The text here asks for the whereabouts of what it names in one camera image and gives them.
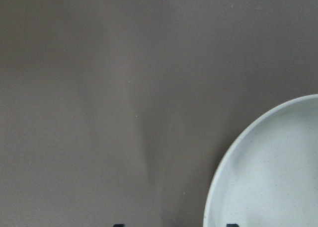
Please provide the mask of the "cream round plate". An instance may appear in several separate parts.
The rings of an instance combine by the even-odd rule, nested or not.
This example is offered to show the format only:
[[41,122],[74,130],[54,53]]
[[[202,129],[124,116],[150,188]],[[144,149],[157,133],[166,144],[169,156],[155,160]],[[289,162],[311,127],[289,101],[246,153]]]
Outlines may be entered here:
[[211,183],[205,227],[318,224],[318,97],[287,101],[249,125]]

